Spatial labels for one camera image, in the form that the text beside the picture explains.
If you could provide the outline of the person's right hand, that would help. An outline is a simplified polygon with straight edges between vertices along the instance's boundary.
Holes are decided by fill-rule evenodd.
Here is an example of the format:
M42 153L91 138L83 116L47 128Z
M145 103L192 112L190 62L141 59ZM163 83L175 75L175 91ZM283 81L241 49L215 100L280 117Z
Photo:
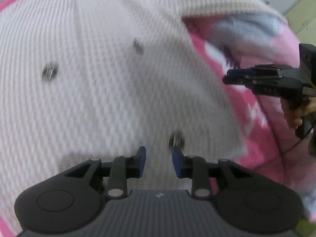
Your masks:
M309 98L296 109L291 109L288 101L284 99L281 99L280 101L284 118L287 121L288 126L294 130L302 125L302 118L304 116L315 112L315 97Z

